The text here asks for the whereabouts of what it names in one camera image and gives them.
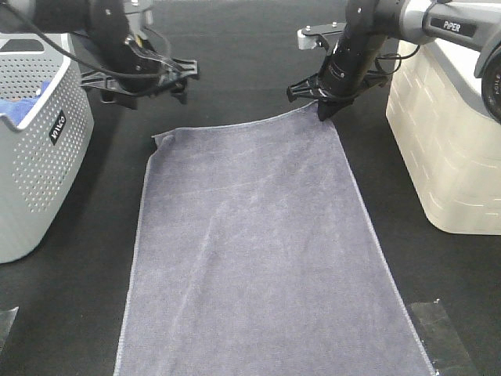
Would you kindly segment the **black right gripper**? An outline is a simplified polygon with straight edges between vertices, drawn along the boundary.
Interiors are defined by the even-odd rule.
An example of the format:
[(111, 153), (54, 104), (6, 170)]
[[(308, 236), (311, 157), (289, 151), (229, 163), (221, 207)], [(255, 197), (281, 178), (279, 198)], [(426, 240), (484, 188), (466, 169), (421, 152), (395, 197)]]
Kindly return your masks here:
[(288, 100), (318, 100), (317, 116), (325, 121), (366, 90), (386, 85), (389, 75), (371, 69), (386, 39), (381, 34), (354, 34), (346, 24), (337, 44), (326, 51), (318, 73), (287, 88)]

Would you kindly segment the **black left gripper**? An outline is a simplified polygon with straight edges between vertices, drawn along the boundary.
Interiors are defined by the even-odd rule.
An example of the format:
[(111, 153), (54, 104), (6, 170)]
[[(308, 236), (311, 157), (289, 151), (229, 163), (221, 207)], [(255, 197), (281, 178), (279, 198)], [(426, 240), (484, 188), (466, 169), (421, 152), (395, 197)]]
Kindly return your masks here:
[(103, 103), (136, 110), (137, 99), (126, 94), (170, 92), (182, 105), (187, 104), (187, 80), (200, 75), (197, 60), (159, 53), (129, 23), (88, 23), (81, 30), (99, 61), (84, 64), (90, 71), (83, 83), (101, 90)]

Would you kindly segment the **right robot arm black grey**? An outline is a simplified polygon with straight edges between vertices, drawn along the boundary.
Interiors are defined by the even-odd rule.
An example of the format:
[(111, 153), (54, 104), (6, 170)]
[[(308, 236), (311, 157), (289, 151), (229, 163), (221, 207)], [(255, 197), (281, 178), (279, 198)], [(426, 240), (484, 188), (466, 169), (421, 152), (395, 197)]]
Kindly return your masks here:
[(317, 101), (325, 120), (385, 85), (390, 73), (380, 65), (380, 50), (389, 38), (416, 46), (438, 38), (477, 51), (481, 98), (488, 114), (500, 119), (500, 5), (494, 1), (349, 1), (343, 23), (299, 30), (300, 49), (322, 47), (326, 57), (316, 74), (288, 87), (289, 101)]

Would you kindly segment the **left robot arm black grey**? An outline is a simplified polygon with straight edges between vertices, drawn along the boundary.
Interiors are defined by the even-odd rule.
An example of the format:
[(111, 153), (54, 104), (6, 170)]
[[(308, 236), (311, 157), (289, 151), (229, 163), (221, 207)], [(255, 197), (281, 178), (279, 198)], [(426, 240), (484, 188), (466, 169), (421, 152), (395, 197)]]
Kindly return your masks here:
[(96, 89), (104, 103), (135, 109), (137, 99), (169, 92), (186, 103), (188, 80), (198, 79), (195, 60), (159, 53), (149, 42), (153, 32), (151, 1), (3, 1), (1, 31), (32, 33), (73, 61), (84, 60), (49, 39), (50, 34), (79, 34), (101, 63), (88, 63), (81, 87)]

